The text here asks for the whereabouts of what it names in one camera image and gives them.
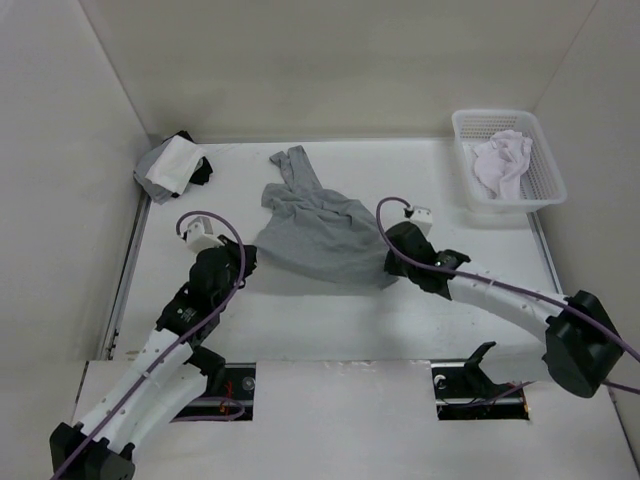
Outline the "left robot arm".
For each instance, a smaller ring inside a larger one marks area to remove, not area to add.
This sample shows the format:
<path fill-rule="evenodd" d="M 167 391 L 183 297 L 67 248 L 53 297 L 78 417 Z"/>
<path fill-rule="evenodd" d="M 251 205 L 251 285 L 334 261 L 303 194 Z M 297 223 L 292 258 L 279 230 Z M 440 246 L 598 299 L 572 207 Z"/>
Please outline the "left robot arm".
<path fill-rule="evenodd" d="M 187 282 L 164 307 L 142 351 L 112 390 L 49 445 L 56 479 L 130 479 L 142 443 L 205 398 L 222 419 L 243 407 L 226 394 L 226 361 L 204 347 L 231 296 L 257 265 L 257 249 L 219 236 L 197 253 Z"/>

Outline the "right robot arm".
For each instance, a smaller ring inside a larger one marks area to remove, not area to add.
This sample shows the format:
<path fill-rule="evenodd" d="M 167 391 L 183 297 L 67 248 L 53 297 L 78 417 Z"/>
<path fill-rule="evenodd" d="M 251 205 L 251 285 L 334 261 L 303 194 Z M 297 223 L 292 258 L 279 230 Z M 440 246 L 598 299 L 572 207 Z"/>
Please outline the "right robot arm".
<path fill-rule="evenodd" d="M 551 296 L 508 286 L 454 250 L 435 251 L 415 224 L 404 221 L 385 233 L 390 244 L 384 270 L 421 290 L 471 305 L 536 337 L 550 378 L 567 392 L 591 398 L 623 354 L 618 331 L 600 300 L 580 290 Z"/>

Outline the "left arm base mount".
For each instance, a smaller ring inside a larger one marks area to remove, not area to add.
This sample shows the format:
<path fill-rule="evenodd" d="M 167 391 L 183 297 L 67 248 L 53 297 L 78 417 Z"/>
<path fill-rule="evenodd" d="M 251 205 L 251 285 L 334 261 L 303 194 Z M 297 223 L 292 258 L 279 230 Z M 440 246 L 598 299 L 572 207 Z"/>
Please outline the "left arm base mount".
<path fill-rule="evenodd" d="M 184 407 L 174 422 L 251 421 L 256 392 L 256 364 L 227 364 L 219 380 Z"/>

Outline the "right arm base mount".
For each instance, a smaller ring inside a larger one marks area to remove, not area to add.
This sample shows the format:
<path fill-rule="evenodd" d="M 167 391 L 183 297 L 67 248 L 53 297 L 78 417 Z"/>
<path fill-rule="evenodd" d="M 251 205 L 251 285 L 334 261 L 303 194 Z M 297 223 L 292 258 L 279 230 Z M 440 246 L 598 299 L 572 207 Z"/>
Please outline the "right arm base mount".
<path fill-rule="evenodd" d="M 440 421 L 529 420 L 524 388 L 530 382 L 496 384 L 481 368 L 484 356 L 495 346 L 485 342 L 467 358 L 431 363 Z"/>

